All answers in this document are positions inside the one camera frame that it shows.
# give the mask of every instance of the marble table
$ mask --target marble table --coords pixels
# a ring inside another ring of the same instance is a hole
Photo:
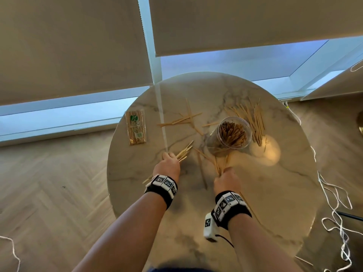
[[[195,125],[166,127],[158,123],[187,114],[188,98]],[[260,101],[268,143],[263,151],[252,143],[233,152],[230,165],[241,178],[242,196],[254,219],[290,255],[294,256],[309,234],[323,202],[316,179],[310,144],[292,114],[269,92],[245,79],[224,73],[196,72],[172,77],[151,86],[130,106],[144,109],[147,143],[129,146],[125,117],[113,136],[107,163],[107,184],[116,216],[144,192],[142,182],[161,160],[163,151],[177,154],[192,140],[194,147],[210,155],[206,140],[216,126],[203,124],[228,116],[224,107]],[[149,261],[154,267],[199,267],[213,271],[240,270],[233,248],[224,240],[211,243],[203,237],[205,215],[215,205],[214,166],[202,157],[208,184],[204,188],[197,155],[192,151],[181,164],[179,191],[162,219]],[[230,238],[228,232],[221,234]]]

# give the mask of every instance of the forearm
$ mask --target forearm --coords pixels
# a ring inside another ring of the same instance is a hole
[[[141,271],[165,211],[160,195],[144,194],[107,229],[73,271]]]
[[[234,216],[228,230],[243,271],[302,272],[248,215]]]

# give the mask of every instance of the wristband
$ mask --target wristband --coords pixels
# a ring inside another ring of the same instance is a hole
[[[155,192],[161,195],[166,203],[166,210],[168,210],[177,191],[178,185],[171,177],[166,175],[156,175],[146,185],[145,193]]]
[[[228,222],[237,214],[246,214],[252,217],[246,203],[240,195],[232,191],[224,191],[216,196],[216,206],[211,215],[217,226],[228,230]]]

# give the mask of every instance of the roller shade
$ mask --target roller shade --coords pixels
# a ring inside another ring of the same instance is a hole
[[[152,84],[137,0],[0,0],[0,105]]]
[[[363,92],[362,84],[363,61],[360,61],[324,85],[312,91],[310,94],[305,96],[303,100]]]
[[[363,0],[149,0],[157,56],[363,34]]]

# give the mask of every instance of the black cable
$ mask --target black cable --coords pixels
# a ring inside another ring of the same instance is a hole
[[[221,238],[225,239],[230,244],[230,246],[232,246],[234,248],[233,244],[228,239],[226,239],[225,237],[223,237],[221,235],[218,235],[218,234],[216,234],[216,237],[221,237]]]

